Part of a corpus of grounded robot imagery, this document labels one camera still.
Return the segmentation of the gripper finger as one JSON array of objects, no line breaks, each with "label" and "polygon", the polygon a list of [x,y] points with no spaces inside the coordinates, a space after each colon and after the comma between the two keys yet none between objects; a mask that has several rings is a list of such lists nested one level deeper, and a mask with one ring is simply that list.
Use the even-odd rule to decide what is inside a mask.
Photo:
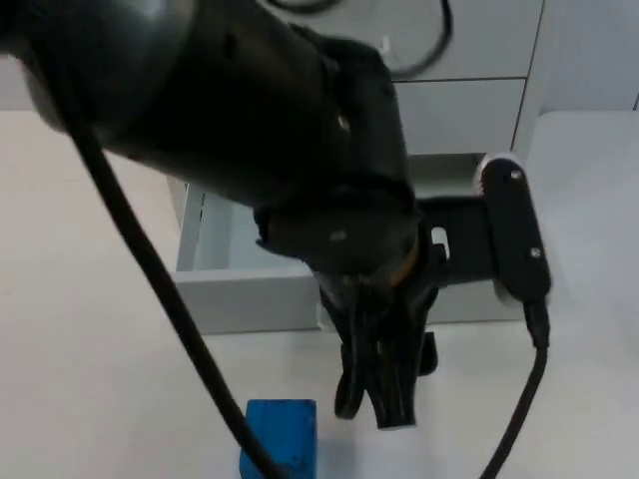
[{"label": "gripper finger", "polygon": [[334,398],[334,414],[343,420],[353,420],[364,396],[363,376],[356,355],[347,344],[340,346],[342,374]]},{"label": "gripper finger", "polygon": [[411,354],[390,343],[377,343],[365,367],[365,389],[380,430],[416,423],[414,391],[418,365]]}]

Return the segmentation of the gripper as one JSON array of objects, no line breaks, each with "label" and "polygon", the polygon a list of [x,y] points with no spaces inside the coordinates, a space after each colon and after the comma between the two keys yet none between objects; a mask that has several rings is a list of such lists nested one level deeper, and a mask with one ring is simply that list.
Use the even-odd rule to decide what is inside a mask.
[{"label": "gripper", "polygon": [[321,285],[320,303],[342,341],[344,372],[375,374],[387,367],[428,375],[438,363],[434,334],[425,330],[439,292],[490,278],[485,212],[479,199],[421,200],[416,264],[390,289]]}]

